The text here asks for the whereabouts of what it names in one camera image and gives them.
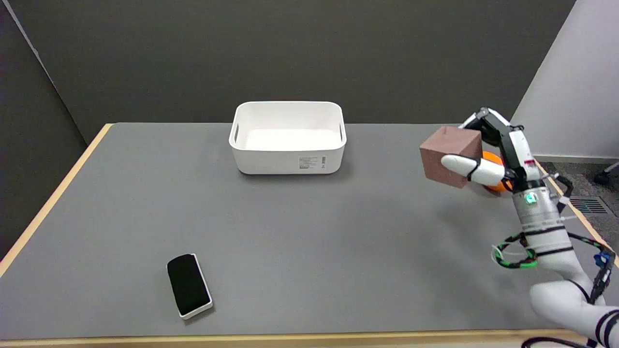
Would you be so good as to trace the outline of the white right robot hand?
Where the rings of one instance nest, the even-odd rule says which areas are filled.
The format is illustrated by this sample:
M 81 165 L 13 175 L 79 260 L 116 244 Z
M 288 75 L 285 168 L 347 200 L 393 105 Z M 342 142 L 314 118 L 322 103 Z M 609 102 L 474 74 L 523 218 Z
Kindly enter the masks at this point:
M 543 174 L 537 167 L 523 126 L 512 125 L 500 113 L 482 107 L 458 128 L 479 131 L 482 142 L 499 149 L 502 165 L 483 157 L 446 154 L 440 160 L 444 168 L 486 187 L 510 183 L 508 191 L 513 193 L 544 187 Z

